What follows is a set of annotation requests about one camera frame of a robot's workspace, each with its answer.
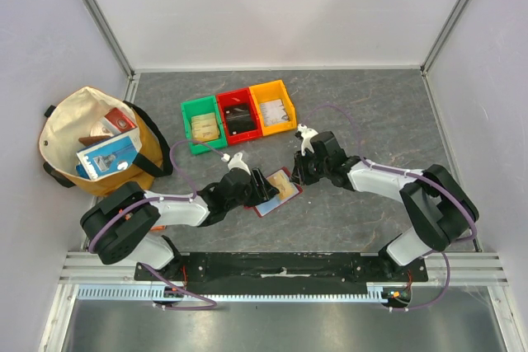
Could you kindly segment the red leather card holder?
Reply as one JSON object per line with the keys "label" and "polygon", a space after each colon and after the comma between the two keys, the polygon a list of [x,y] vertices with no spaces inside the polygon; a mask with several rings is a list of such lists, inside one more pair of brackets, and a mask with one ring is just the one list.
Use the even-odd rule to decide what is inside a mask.
{"label": "red leather card holder", "polygon": [[[290,171],[286,167],[282,167],[282,168],[280,168],[277,171],[280,171],[280,170],[283,170],[290,177],[290,175],[291,175]],[[257,206],[252,207],[252,209],[255,211],[255,213],[257,214],[257,216],[259,218],[263,218],[264,216],[266,216],[266,215],[270,214],[271,212],[275,211],[280,206],[282,206],[283,204],[286,204],[287,202],[291,201],[293,198],[297,197],[298,195],[300,195],[303,192],[303,190],[302,190],[302,188],[300,186],[298,186],[298,185],[295,185],[295,186],[296,186],[296,188],[299,191],[299,193],[296,196],[294,196],[294,197],[292,197],[292,198],[290,198],[290,199],[288,199],[286,201],[280,201],[278,199],[278,195],[277,195],[273,199],[271,199],[270,201],[268,201],[266,203],[258,204]]]}

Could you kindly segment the gold credit card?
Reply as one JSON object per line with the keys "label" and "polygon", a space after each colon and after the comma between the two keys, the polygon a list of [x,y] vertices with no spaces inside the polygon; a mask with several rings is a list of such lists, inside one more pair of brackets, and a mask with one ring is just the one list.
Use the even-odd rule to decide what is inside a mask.
{"label": "gold credit card", "polygon": [[267,179],[278,189],[278,199],[280,201],[286,201],[299,193],[295,184],[290,181],[290,177],[283,170],[275,172],[268,176]]}

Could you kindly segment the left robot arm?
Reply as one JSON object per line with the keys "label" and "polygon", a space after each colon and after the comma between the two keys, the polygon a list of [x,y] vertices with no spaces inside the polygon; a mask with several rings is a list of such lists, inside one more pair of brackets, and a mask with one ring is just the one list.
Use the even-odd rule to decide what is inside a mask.
{"label": "left robot arm", "polygon": [[189,195],[160,195],[131,181],[89,209],[80,225],[89,239],[88,250],[103,264],[146,260],[157,275],[170,280],[181,273],[182,261],[172,242],[152,234],[153,228],[209,227],[239,206],[258,206],[278,194],[258,168],[233,168],[219,182]]}

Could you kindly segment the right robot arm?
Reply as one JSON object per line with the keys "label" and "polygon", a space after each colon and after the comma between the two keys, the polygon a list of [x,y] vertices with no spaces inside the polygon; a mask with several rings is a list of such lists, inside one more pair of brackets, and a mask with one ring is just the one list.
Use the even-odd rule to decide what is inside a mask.
{"label": "right robot arm", "polygon": [[387,280],[399,279],[408,265],[426,254],[443,252],[455,242],[476,237],[479,212],[453,176],[434,164],[425,170],[405,170],[348,156],[334,133],[317,132],[303,124],[290,180],[312,185],[323,178],[344,190],[371,193],[403,205],[411,228],[379,251],[378,271]]}

